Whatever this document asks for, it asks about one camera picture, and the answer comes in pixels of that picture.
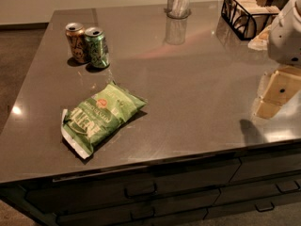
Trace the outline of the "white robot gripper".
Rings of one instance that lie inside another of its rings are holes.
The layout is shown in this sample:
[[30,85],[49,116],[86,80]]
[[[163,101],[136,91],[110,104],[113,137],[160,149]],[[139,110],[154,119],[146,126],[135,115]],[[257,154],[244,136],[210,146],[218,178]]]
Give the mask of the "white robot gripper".
[[273,118],[301,89],[301,0],[289,0],[271,23],[268,55],[280,66],[264,80],[255,115]]

